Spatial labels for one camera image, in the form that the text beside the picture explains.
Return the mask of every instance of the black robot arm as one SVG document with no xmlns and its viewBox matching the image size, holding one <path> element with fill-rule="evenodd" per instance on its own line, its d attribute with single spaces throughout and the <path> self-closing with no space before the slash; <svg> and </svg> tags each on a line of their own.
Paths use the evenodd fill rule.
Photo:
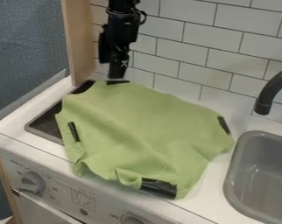
<svg viewBox="0 0 282 224">
<path fill-rule="evenodd" d="M 98 43 L 100 63 L 109 63 L 109 78 L 122 79 L 130 61 L 130 44 L 137 41 L 146 13 L 138 10 L 139 0 L 109 0 L 108 23 L 103 25 Z"/>
</svg>

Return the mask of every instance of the green towel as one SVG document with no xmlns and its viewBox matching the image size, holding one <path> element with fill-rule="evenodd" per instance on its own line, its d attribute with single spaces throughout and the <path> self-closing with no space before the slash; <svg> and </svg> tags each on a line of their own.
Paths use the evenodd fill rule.
<svg viewBox="0 0 282 224">
<path fill-rule="evenodd" d="M 76 175 L 87 166 L 137 189 L 142 178 L 157 179 L 176 185 L 177 199 L 187 195 L 209 161 L 234 144 L 216 112 L 138 84 L 97 81 L 62 104 L 56 119 Z"/>
</svg>

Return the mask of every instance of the gray faucet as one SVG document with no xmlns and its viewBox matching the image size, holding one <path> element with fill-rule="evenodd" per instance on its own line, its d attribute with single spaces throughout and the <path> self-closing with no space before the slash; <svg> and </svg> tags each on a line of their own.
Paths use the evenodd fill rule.
<svg viewBox="0 0 282 224">
<path fill-rule="evenodd" d="M 282 89 L 282 71 L 270 79 L 264 86 L 262 92 L 257 98 L 254 111 L 261 116 L 268 115 L 271 110 L 273 99 L 280 89 Z"/>
</svg>

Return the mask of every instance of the sink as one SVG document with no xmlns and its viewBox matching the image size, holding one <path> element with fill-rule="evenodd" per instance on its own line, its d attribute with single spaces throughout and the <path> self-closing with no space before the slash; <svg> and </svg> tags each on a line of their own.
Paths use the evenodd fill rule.
<svg viewBox="0 0 282 224">
<path fill-rule="evenodd" d="M 263 131 L 240 136 L 223 190 L 241 214 L 282 224 L 282 136 Z"/>
</svg>

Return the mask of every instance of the stove knob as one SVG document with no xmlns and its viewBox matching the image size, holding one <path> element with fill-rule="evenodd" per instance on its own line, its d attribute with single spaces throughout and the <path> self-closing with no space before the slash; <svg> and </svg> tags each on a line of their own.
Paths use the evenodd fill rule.
<svg viewBox="0 0 282 224">
<path fill-rule="evenodd" d="M 42 194 L 46 188 L 46 182 L 34 171 L 28 171 L 21 178 L 20 192 Z"/>
<path fill-rule="evenodd" d="M 125 215 L 121 219 L 122 224 L 146 224 L 144 221 L 139 218 L 135 218 L 129 215 Z"/>
</svg>

